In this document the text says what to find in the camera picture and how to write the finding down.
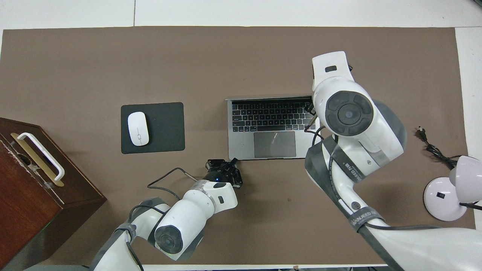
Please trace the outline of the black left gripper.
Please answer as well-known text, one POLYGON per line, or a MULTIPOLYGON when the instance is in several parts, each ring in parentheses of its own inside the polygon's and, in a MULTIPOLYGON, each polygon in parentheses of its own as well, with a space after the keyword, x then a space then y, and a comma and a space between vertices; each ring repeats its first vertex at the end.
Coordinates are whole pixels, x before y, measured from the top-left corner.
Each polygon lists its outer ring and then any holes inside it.
POLYGON ((229 183, 232 187, 241 187, 243 180, 239 169, 236 166, 237 158, 226 161, 222 158, 209 159, 206 162, 207 174, 204 180, 212 182, 229 183))

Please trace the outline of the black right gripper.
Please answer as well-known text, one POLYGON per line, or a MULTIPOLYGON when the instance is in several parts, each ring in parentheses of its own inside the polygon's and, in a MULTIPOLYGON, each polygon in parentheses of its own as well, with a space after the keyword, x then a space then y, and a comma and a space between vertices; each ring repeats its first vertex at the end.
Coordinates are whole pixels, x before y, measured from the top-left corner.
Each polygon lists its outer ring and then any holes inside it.
POLYGON ((310 120, 310 122, 307 125, 307 130, 310 130, 311 126, 315 124, 316 119, 318 118, 318 116, 316 114, 316 110, 314 108, 314 104, 312 102, 312 98, 310 98, 306 102, 306 114, 308 114, 308 115, 310 115, 310 117, 312 117, 312 119, 310 120))

